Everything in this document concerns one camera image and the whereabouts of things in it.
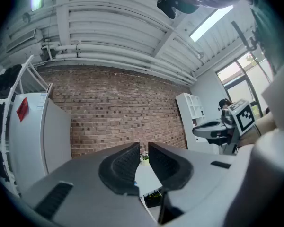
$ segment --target white shelving rack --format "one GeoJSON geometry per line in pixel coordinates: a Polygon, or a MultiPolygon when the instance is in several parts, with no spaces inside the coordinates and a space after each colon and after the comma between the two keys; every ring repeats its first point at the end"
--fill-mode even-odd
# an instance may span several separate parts
{"type": "Polygon", "coordinates": [[[9,131],[9,115],[12,109],[13,100],[15,95],[33,92],[45,92],[50,93],[52,88],[52,83],[47,84],[43,78],[39,75],[36,69],[33,67],[31,61],[34,56],[31,55],[28,60],[22,64],[22,68],[18,73],[14,85],[10,88],[9,93],[6,98],[0,98],[0,104],[5,103],[3,120],[2,120],[2,133],[0,137],[0,152],[2,153],[3,165],[6,175],[9,178],[9,182],[6,182],[2,177],[0,181],[2,184],[16,196],[19,195],[17,189],[17,183],[15,181],[14,174],[9,165],[8,154],[9,154],[9,144],[8,144],[8,131],[9,131]]]}
{"type": "Polygon", "coordinates": [[[181,113],[187,147],[189,150],[201,151],[209,145],[207,139],[197,137],[193,134],[193,128],[206,122],[203,106],[199,97],[182,93],[176,97],[181,113]]]}

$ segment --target white ceiling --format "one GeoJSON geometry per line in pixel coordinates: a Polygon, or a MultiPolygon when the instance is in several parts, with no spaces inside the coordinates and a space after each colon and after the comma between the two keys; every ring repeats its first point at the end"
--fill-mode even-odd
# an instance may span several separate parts
{"type": "MultiPolygon", "coordinates": [[[[254,25],[249,5],[240,1],[195,43],[189,35],[213,9],[199,8],[190,15],[178,13],[177,18],[172,20],[157,8],[156,2],[44,0],[41,9],[31,12],[30,0],[23,0],[2,29],[0,64],[6,60],[5,44],[8,40],[12,41],[31,29],[39,28],[44,38],[49,37],[51,41],[59,41],[62,45],[79,42],[124,48],[160,59],[195,77],[242,46],[231,21],[236,21],[247,34],[254,25]],[[25,12],[31,15],[29,23],[22,19],[25,12]],[[204,53],[204,57],[199,59],[199,53],[204,53]]],[[[166,75],[167,79],[175,78],[175,82],[184,83],[169,72],[166,75]]]]}

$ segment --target white wall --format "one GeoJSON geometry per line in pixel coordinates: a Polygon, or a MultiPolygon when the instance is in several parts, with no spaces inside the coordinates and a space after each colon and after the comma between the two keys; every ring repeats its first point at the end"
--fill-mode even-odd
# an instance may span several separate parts
{"type": "Polygon", "coordinates": [[[221,110],[218,110],[219,101],[228,97],[213,69],[199,76],[198,81],[190,87],[190,91],[192,95],[200,98],[207,121],[221,117],[221,110]]]}

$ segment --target dark hair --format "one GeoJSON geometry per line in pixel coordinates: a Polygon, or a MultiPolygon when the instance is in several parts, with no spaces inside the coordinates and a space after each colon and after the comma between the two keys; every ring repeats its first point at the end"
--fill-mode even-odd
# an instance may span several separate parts
{"type": "Polygon", "coordinates": [[[224,105],[230,106],[232,104],[233,103],[226,98],[226,99],[220,100],[219,107],[222,109],[224,105]]]}

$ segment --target black cap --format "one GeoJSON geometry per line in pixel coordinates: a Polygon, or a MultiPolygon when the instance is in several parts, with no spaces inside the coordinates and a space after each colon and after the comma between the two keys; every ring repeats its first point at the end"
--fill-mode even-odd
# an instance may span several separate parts
{"type": "Polygon", "coordinates": [[[169,5],[172,7],[175,7],[176,9],[178,9],[179,11],[181,11],[182,13],[193,13],[195,12],[198,7],[188,4],[188,3],[184,3],[181,0],[167,0],[169,5]]]}
{"type": "Polygon", "coordinates": [[[219,106],[220,106],[221,109],[223,109],[223,106],[224,106],[225,104],[226,104],[226,99],[220,100],[219,106]]]}

